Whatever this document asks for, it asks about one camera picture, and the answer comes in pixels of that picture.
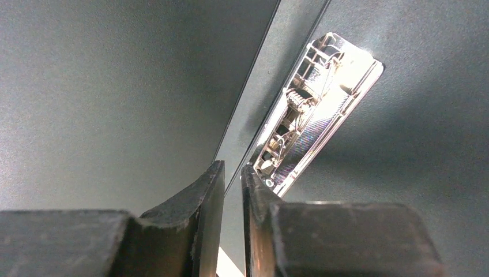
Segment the metal folder clip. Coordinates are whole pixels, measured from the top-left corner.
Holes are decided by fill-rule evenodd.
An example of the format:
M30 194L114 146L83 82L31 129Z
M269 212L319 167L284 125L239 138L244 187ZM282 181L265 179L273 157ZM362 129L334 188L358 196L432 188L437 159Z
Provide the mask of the metal folder clip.
M248 163L284 196L384 71L336 33L307 43L257 134Z

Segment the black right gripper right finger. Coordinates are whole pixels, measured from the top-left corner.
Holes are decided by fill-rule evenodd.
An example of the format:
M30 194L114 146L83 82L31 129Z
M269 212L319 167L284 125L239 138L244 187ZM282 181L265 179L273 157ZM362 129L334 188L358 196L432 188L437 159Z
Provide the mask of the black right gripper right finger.
M444 276L419 214L397 203L287 202L241 171L246 276Z

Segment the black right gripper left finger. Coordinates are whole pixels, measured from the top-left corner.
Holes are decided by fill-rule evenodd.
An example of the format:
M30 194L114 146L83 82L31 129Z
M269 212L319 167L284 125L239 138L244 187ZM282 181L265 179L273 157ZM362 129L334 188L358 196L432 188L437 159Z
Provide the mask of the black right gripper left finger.
M215 276L224 168L140 216L116 209L1 212L2 276Z

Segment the red folder with black inside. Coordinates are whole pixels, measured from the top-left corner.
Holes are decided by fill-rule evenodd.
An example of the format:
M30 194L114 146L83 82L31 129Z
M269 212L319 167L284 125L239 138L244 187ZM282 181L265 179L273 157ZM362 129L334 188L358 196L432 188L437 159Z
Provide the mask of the red folder with black inside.
M1 208L141 214L231 178L322 1L2 1ZM488 275L488 2L331 1L384 73L285 195L397 202Z

